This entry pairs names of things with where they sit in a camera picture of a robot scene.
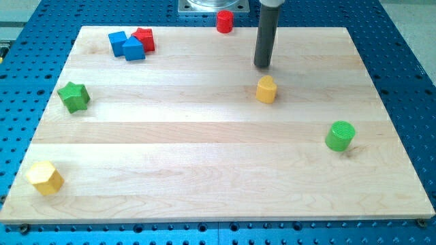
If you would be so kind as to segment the white rod holder collar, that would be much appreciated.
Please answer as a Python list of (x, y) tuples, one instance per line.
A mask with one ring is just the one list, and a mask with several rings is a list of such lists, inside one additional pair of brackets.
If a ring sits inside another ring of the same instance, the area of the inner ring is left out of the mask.
[(285, 0), (260, 0), (260, 3), (266, 7), (280, 7), (285, 3)]

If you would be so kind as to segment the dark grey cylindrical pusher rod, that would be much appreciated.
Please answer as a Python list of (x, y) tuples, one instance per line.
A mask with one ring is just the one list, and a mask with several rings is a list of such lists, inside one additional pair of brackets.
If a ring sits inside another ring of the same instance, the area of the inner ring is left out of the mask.
[(253, 64), (256, 67), (268, 67), (270, 65), (280, 9), (281, 5), (271, 7), (261, 4), (253, 58)]

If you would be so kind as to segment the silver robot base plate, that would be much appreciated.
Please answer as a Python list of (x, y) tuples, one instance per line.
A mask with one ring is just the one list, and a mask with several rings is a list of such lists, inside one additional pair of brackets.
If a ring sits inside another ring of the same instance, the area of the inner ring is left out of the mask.
[(248, 0), (178, 0), (179, 13), (250, 12)]

